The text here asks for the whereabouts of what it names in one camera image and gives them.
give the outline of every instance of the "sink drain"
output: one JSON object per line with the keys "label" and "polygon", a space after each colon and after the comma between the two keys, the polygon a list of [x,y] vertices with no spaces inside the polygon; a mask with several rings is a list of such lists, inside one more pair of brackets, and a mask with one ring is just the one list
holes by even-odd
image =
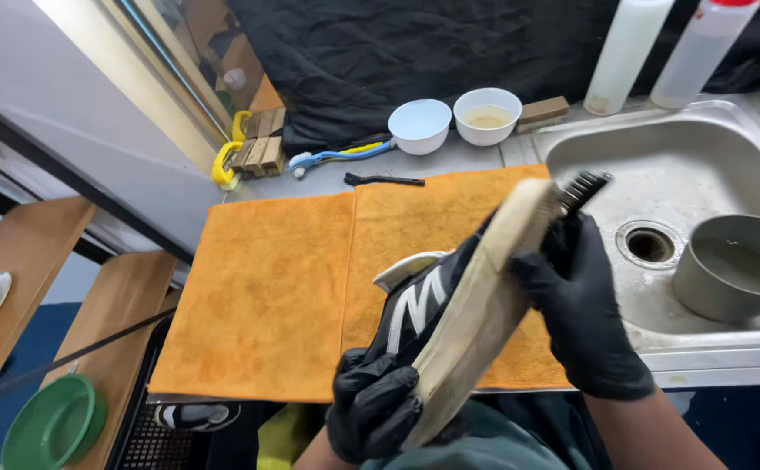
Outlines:
{"label": "sink drain", "polygon": [[671,269],[679,262],[684,242],[664,224],[646,220],[626,223],[615,241],[624,258],[648,269]]}

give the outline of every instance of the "plastic bottle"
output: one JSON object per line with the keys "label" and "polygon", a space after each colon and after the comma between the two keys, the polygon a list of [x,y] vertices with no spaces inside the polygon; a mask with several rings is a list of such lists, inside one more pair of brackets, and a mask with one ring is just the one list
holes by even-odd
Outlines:
{"label": "plastic bottle", "polygon": [[658,106],[680,110],[705,87],[760,0],[701,0],[650,93]]}
{"label": "plastic bottle", "polygon": [[583,107],[614,114],[623,107],[674,0],[620,0]]}

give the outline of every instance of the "gloved hand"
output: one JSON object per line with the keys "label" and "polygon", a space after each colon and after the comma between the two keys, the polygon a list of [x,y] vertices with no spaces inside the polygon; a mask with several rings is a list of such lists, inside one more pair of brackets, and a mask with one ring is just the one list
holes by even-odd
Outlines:
{"label": "gloved hand", "polygon": [[342,356],[327,416],[331,447],[352,464],[397,453],[423,410],[421,399],[409,395],[417,370],[397,368],[392,354],[363,363],[366,351],[349,349]]}
{"label": "gloved hand", "polygon": [[551,334],[551,352],[579,390],[597,398],[639,400],[655,382],[629,344],[621,323],[612,267],[594,219],[563,218],[549,229],[543,258],[514,255],[510,270],[522,280]]}

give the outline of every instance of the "red cap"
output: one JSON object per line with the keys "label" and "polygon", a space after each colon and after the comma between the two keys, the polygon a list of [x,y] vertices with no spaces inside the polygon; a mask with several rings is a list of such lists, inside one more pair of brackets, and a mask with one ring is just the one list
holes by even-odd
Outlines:
{"label": "red cap", "polygon": [[747,7],[752,3],[760,2],[760,0],[710,0],[710,2],[723,7]]}

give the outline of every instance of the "n logo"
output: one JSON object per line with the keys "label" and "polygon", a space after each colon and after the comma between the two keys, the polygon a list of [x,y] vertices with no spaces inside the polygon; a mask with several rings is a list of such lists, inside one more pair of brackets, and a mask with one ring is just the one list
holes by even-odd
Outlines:
{"label": "n logo", "polygon": [[427,324],[427,300],[429,299],[429,293],[432,292],[438,305],[447,299],[447,293],[444,292],[443,285],[441,284],[440,264],[432,272],[429,272],[423,280],[423,287],[421,288],[419,297],[415,293],[416,286],[417,284],[413,284],[403,291],[403,294],[397,300],[397,305],[394,306],[392,324],[388,331],[388,346],[385,348],[386,352],[397,354],[399,351],[400,334],[403,330],[403,316],[406,315],[407,310],[412,320],[412,326],[415,328],[415,333],[420,335]]}

